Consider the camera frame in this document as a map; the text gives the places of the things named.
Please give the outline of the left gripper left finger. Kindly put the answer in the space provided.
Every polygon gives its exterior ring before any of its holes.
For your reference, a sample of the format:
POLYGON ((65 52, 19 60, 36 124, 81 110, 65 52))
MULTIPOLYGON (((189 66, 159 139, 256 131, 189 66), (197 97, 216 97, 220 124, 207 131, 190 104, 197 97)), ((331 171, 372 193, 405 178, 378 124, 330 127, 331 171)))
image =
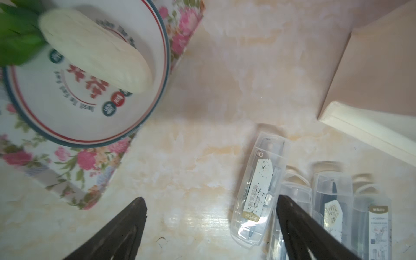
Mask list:
POLYGON ((141 244, 147 206, 138 197, 66 260, 134 260, 141 244))

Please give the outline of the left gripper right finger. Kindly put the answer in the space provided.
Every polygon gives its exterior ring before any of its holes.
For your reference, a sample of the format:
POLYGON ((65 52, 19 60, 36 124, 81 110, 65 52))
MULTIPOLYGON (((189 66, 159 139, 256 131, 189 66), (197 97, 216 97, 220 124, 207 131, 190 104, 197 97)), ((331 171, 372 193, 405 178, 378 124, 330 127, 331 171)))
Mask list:
MULTIPOLYGON (((305 253, 299 260, 358 260, 359 258, 348 250, 344 245, 332 237, 323 227, 321 227, 309 214, 297 204, 293 207, 294 216, 293 222, 297 230, 301 233, 301 238, 304 240, 310 259, 307 259, 305 253)), ((297 254, 288 249, 288 254, 296 260, 297 254)))

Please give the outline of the cream canvas tote bag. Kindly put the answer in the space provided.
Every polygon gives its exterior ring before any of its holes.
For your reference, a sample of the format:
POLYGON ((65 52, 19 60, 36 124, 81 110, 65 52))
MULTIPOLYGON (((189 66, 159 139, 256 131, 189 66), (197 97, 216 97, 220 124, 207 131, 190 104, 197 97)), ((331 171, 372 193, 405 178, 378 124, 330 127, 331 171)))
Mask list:
POLYGON ((318 120, 416 163, 416 3, 352 30, 318 120))

